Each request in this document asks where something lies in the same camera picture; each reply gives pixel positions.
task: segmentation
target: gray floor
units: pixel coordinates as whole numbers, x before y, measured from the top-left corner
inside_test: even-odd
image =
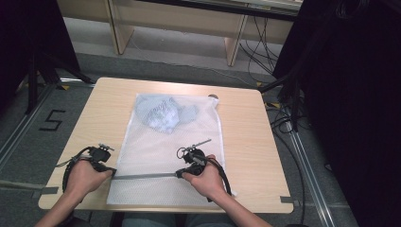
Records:
[[[65,19],[65,23],[82,72],[93,79],[108,76],[243,88],[256,87],[255,80],[248,73],[249,58],[242,51],[238,53],[235,66],[227,66],[223,38],[138,27],[125,54],[116,56],[107,24],[73,19]],[[249,42],[249,44],[251,47],[257,46],[257,42]],[[281,45],[270,44],[270,48],[279,54]],[[264,82],[274,80],[254,63],[250,64],[250,71],[255,79]],[[63,77],[69,77],[63,71],[60,71],[60,74]],[[92,88],[79,85],[80,83],[70,86],[67,90],[57,89],[51,93],[26,135],[16,146],[3,168],[0,168],[0,181],[29,183],[31,187],[46,184],[92,91]],[[279,89],[276,88],[264,94],[265,101],[277,102],[275,97]],[[0,115],[0,145],[6,143],[18,122],[24,117],[26,90],[27,88],[23,86],[9,108]],[[59,129],[40,131],[40,128],[53,126],[52,123],[45,122],[51,110],[65,111],[55,115],[62,120]],[[273,108],[272,111],[268,111],[268,115],[272,122],[277,111]],[[357,226],[335,177],[324,167],[325,158],[313,130],[308,126],[306,119],[302,119],[300,124],[305,128],[300,128],[305,152],[336,226]],[[281,136],[293,149],[289,136],[287,134],[281,134]],[[276,144],[288,188],[296,206],[294,212],[288,215],[259,215],[273,226],[285,226],[300,221],[302,209],[297,202],[302,200],[302,187],[299,172],[290,153],[280,140],[276,139]],[[305,186],[305,224],[323,226],[314,200],[306,184]],[[1,185],[0,190],[0,226],[32,226],[45,213],[37,205],[38,190],[9,188]],[[90,212],[79,211],[77,216],[89,218]],[[109,226],[111,216],[110,212],[94,212],[91,223],[94,226]]]

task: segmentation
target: table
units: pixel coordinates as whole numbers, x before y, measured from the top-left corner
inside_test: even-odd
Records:
[[[221,121],[230,185],[235,197],[254,213],[290,213],[292,203],[282,203],[289,191],[269,120],[256,90],[205,86],[194,84],[145,81],[135,79],[101,78],[97,81],[59,163],[70,159],[80,150],[104,143],[115,151],[107,166],[115,166],[124,140],[135,96],[138,93],[157,93],[188,96],[216,95]],[[64,167],[55,168],[47,187],[58,187],[57,194],[42,195],[39,206],[50,209],[60,197]],[[108,205],[106,199],[110,180],[88,194],[77,209],[150,212],[222,212],[216,208],[145,207]]]

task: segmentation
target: finger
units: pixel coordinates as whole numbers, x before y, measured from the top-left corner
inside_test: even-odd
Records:
[[[188,182],[191,182],[192,179],[194,179],[195,177],[196,177],[195,175],[192,175],[190,173],[187,173],[187,172],[183,173],[183,178]]]
[[[209,155],[206,156],[206,158],[214,158],[214,159],[216,159],[216,156],[214,154],[209,154]]]
[[[106,171],[100,172],[99,174],[101,175],[102,179],[106,180],[112,176],[113,172],[111,170],[106,170]]]

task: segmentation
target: metal rod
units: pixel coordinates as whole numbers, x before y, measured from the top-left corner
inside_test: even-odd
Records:
[[[304,173],[307,185],[310,190],[312,199],[315,201],[316,209],[318,211],[319,217],[321,218],[323,227],[335,227],[333,216],[331,215],[330,208],[324,198],[323,192],[319,186],[316,176],[313,172],[312,166],[309,163],[309,159],[304,150],[301,138],[297,131],[292,131],[292,124],[287,122],[287,128],[291,131],[291,141],[292,145],[295,147],[295,153],[301,165],[301,169]]]
[[[165,178],[165,177],[177,178],[177,175],[175,173],[148,173],[148,174],[137,174],[137,175],[114,176],[112,180],[135,180],[135,179]]]
[[[198,143],[198,144],[196,144],[196,145],[192,145],[192,146],[190,146],[190,147],[188,147],[188,148],[183,149],[183,152],[185,152],[185,151],[187,151],[187,150],[190,150],[190,149],[193,149],[193,148],[196,148],[196,147],[198,147],[198,146],[200,146],[200,145],[202,145],[202,144],[206,144],[206,143],[208,143],[208,142],[210,142],[210,141],[212,141],[212,139],[208,139],[208,140],[203,141],[203,142],[200,142],[200,143]]]

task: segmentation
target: wrist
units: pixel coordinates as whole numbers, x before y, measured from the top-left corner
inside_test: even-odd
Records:
[[[208,198],[212,201],[214,201],[216,204],[219,204],[221,201],[226,200],[228,197],[231,197],[229,194],[227,194],[226,191],[224,190],[219,190],[216,191],[215,193],[212,193]]]
[[[80,204],[85,198],[85,196],[86,194],[77,190],[65,191],[64,194],[62,194],[62,197],[65,197],[66,200],[70,201],[71,204],[75,206]]]

